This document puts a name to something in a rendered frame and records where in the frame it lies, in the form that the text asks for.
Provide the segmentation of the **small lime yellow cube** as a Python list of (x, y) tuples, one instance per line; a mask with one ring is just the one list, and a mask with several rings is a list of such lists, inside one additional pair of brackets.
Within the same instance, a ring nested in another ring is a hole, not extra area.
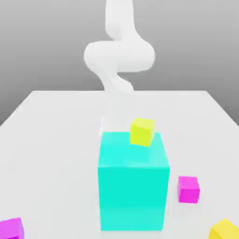
[(155, 120), (136, 117), (131, 124), (130, 143), (149, 147), (155, 134)]

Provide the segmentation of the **small magenta cube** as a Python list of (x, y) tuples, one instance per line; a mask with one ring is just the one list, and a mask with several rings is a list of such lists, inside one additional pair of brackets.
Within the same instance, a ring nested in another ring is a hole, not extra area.
[(179, 176), (177, 196), (180, 203), (197, 204), (200, 195), (198, 179), (195, 176)]

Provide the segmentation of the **small violet cube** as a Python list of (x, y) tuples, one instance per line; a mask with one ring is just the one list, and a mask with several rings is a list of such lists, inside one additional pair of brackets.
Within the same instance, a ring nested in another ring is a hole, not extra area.
[(0, 239), (24, 239), (20, 217), (0, 221)]

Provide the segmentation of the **large cyan box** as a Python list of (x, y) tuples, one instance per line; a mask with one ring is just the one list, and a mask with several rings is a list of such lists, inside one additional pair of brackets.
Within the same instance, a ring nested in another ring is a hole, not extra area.
[(170, 165), (159, 133), (149, 147), (130, 144), (129, 132), (104, 132), (98, 161), (103, 231), (161, 231)]

